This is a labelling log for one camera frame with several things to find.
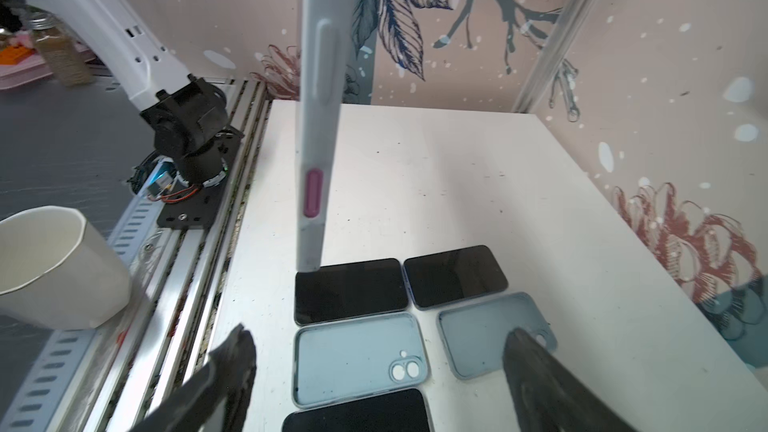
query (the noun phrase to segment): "pink oval button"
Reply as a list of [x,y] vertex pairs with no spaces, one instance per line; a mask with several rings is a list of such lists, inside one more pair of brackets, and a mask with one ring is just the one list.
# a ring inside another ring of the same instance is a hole
[[317,217],[320,214],[320,198],[322,197],[322,170],[312,168],[306,173],[304,187],[304,216]]

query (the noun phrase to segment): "metal lid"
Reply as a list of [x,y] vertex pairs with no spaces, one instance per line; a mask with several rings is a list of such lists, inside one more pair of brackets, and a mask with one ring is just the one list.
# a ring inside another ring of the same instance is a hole
[[33,30],[50,29],[56,25],[56,17],[48,12],[35,12],[29,15],[29,26]]

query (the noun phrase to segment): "black smartphone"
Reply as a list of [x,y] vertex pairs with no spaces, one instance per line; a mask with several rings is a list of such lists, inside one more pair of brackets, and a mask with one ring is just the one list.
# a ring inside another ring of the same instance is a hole
[[418,308],[501,292],[508,286],[485,245],[409,258],[403,266]]
[[408,307],[396,258],[328,265],[296,274],[293,317],[298,325],[397,312]]
[[429,432],[424,397],[405,389],[344,404],[295,412],[283,432]]

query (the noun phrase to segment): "white paper cup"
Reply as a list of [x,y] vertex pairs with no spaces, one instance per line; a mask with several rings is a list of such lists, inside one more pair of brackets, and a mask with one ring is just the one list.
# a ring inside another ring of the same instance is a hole
[[76,208],[0,222],[0,312],[53,329],[95,328],[130,298],[130,273]]

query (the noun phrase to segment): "light blue phone case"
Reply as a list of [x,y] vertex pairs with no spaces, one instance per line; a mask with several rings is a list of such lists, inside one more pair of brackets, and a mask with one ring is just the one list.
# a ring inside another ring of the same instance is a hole
[[304,327],[293,357],[293,400],[301,408],[415,387],[428,374],[408,312]]
[[519,292],[438,314],[451,370],[462,380],[502,368],[504,342],[520,327],[550,353],[558,340],[530,295]]

